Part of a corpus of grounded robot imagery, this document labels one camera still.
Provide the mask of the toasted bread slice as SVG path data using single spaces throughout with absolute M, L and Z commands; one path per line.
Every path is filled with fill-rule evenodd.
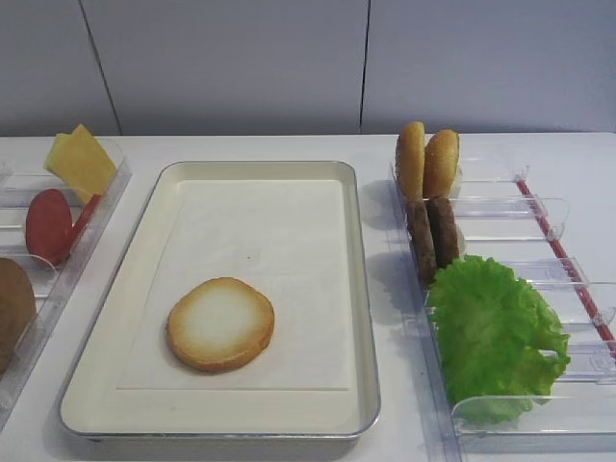
M 184 364 L 206 373 L 239 369 L 269 345 L 275 314 L 269 299 L 232 277 L 208 280 L 167 317 L 167 343 Z

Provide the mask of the left brown meat patty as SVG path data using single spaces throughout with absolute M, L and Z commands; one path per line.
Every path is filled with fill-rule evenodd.
M 437 271 L 434 244 L 424 202 L 415 200 L 406 204 L 407 230 L 415 249 L 418 275 L 424 288 L 434 281 Z

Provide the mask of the brown meat patty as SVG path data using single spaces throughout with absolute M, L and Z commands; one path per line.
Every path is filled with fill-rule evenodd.
M 407 230 L 415 249 L 418 275 L 424 288 L 434 281 L 437 271 L 434 244 L 424 202 L 415 200 L 406 204 Z
M 453 209 L 445 197 L 426 201 L 430 230 L 438 269 L 444 269 L 460 256 Z

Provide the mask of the right brown meat patty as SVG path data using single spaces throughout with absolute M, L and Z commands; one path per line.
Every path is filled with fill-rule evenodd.
M 445 197 L 426 201 L 430 230 L 438 269 L 444 269 L 460 256 L 453 209 Z

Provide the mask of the green lettuce leaf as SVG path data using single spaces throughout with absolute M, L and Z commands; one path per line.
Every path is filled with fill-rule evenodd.
M 474 423 L 500 423 L 551 394 L 569 335 L 542 295 L 492 258 L 468 255 L 436 273 L 427 303 L 449 402 Z

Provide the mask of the right red tomato slice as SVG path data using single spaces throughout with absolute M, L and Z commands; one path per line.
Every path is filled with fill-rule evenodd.
M 70 232 L 67 235 L 66 241 L 64 243 L 64 247 L 62 248 L 62 252 L 60 254 L 60 262 L 65 261 L 72 249 L 81 239 L 82 235 L 85 232 L 87 225 L 89 224 L 94 212 L 96 211 L 102 196 L 100 194 L 94 194 L 88 204 L 84 207 L 81 215 L 77 218 L 75 223 L 73 224 Z

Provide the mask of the red tomato slice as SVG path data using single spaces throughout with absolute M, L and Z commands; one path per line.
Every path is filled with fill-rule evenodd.
M 64 247 L 62 248 L 62 252 L 60 254 L 60 262 L 65 261 L 72 249 L 81 239 L 82 235 L 85 232 L 87 225 L 89 224 L 94 212 L 96 211 L 102 196 L 100 194 L 94 194 L 88 204 L 84 207 L 81 215 L 77 218 L 75 223 L 73 224 L 70 232 L 67 235 L 66 241 L 64 243 Z
M 64 194 L 57 189 L 39 192 L 26 217 L 26 246 L 29 252 L 57 266 L 69 253 L 72 217 Z

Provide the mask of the front yellow cheese slice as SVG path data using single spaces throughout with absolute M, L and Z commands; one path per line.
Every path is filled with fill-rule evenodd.
M 69 135 L 59 152 L 53 174 L 86 205 L 94 194 L 104 194 L 117 167 L 86 126 L 79 124 Z

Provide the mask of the yellow cheese slice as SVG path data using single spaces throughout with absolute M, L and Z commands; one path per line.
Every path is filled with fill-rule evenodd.
M 117 167 L 86 126 L 79 124 L 69 135 L 59 152 L 53 174 L 86 205 L 94 194 L 104 194 Z
M 59 133 L 56 135 L 51 150 L 49 151 L 45 161 L 44 168 L 50 172 L 55 173 L 53 167 L 57 163 L 57 157 L 62 148 L 63 143 L 70 137 L 67 133 Z

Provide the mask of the left red tomato slice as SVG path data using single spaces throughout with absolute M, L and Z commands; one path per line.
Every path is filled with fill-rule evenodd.
M 72 217 L 64 194 L 57 189 L 39 192 L 26 217 L 26 246 L 29 252 L 57 266 L 69 253 Z

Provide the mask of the rear yellow cheese slice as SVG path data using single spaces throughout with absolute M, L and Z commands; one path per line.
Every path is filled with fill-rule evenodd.
M 59 133 L 56 135 L 51 150 L 49 151 L 45 161 L 44 168 L 50 172 L 55 173 L 53 167 L 57 163 L 57 157 L 62 148 L 63 143 L 70 137 L 67 133 Z

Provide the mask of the brown bread slice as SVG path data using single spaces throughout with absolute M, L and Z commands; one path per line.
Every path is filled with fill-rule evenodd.
M 36 315 L 30 279 L 14 260 L 1 258 L 1 374 L 9 367 L 14 349 Z

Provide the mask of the white paper liner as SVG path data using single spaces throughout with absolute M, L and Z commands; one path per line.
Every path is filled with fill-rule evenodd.
M 323 181 L 181 182 L 134 255 L 141 317 L 122 389 L 346 389 L 352 381 L 350 290 L 342 186 Z M 264 294 L 269 346 L 238 370 L 197 372 L 170 352 L 171 307 L 222 276 Z

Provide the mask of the cream metal tray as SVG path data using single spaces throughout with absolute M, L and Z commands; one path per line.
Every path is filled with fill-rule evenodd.
M 183 181 L 323 181 L 342 186 L 352 381 L 346 389 L 122 389 L 144 295 L 131 290 L 134 255 Z M 192 161 L 165 167 L 101 302 L 65 387 L 65 427 L 88 437 L 354 438 L 376 420 L 380 395 L 354 169 L 334 161 Z

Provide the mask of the left golden bun half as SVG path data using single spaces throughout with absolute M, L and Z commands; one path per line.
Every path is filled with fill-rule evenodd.
M 410 122 L 398 135 L 396 175 L 408 201 L 423 198 L 424 124 L 420 121 Z

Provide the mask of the golden bun half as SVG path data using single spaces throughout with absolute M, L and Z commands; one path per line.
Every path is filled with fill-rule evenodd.
M 424 124 L 420 121 L 410 122 L 398 135 L 396 175 L 408 201 L 423 198 Z
M 448 197 L 459 159 L 459 136 L 450 129 L 437 132 L 424 149 L 423 197 Z

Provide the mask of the right golden bun half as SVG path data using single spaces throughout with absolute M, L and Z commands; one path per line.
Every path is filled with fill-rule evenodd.
M 450 129 L 437 132 L 424 149 L 423 197 L 448 197 L 459 159 L 459 136 Z

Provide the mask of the right clear acrylic rack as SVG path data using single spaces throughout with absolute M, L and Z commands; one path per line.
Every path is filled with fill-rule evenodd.
M 594 282 L 561 244 L 569 214 L 561 198 L 534 194 L 527 168 L 499 154 L 462 158 L 450 193 L 463 253 L 493 258 L 527 280 L 569 335 L 570 364 L 547 396 L 448 401 L 427 293 L 406 230 L 405 200 L 389 184 L 396 248 L 408 277 L 406 333 L 423 354 L 417 396 L 428 457 L 472 461 L 508 452 L 615 449 L 615 286 Z

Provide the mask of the clear acrylic rack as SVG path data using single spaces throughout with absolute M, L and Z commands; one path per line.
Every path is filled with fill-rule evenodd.
M 120 146 L 111 139 L 103 138 L 99 142 L 117 172 L 67 261 L 58 266 L 28 253 L 26 215 L 38 193 L 57 189 L 66 198 L 72 217 L 78 218 L 83 205 L 77 194 L 49 172 L 17 172 L 9 163 L 1 164 L 1 255 L 25 270 L 36 300 L 35 316 L 16 342 L 13 359 L 1 375 L 2 424 L 11 415 L 132 176 Z
M 462 158 L 450 193 L 463 253 L 493 258 L 527 280 L 569 335 L 570 364 L 547 396 L 448 401 L 427 293 L 406 230 L 405 200 L 389 184 L 396 248 L 408 277 L 406 333 L 423 354 L 417 396 L 428 457 L 472 461 L 508 452 L 615 449 L 615 286 L 594 282 L 561 244 L 569 214 L 561 198 L 534 194 L 527 168 L 499 154 Z

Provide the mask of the left clear acrylic rack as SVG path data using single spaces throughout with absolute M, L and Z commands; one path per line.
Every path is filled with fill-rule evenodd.
M 132 176 L 120 146 L 111 139 L 103 138 L 99 142 L 117 172 L 67 261 L 58 266 L 28 253 L 26 215 L 38 193 L 57 189 L 66 198 L 72 217 L 78 218 L 83 205 L 77 194 L 49 172 L 17 172 L 9 163 L 1 164 L 1 255 L 25 270 L 36 300 L 35 316 L 16 342 L 13 359 L 1 375 L 2 424 L 11 415 Z

